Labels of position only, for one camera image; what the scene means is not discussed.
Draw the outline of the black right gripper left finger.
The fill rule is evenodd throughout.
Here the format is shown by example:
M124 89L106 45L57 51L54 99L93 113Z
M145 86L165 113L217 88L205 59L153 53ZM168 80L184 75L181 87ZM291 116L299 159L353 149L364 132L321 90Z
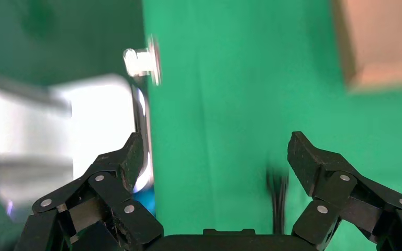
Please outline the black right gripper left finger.
M133 198L143 142L133 133L99 155L78 179L39 198L16 250L146 250L163 226Z

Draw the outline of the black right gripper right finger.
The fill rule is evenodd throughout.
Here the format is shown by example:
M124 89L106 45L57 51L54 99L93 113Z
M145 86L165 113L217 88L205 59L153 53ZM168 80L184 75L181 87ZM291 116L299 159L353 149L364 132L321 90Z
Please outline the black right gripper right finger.
M341 221L353 224L377 250L402 250L402 194L361 175L341 154L293 132L287 159L312 198L292 229L316 250L327 248Z

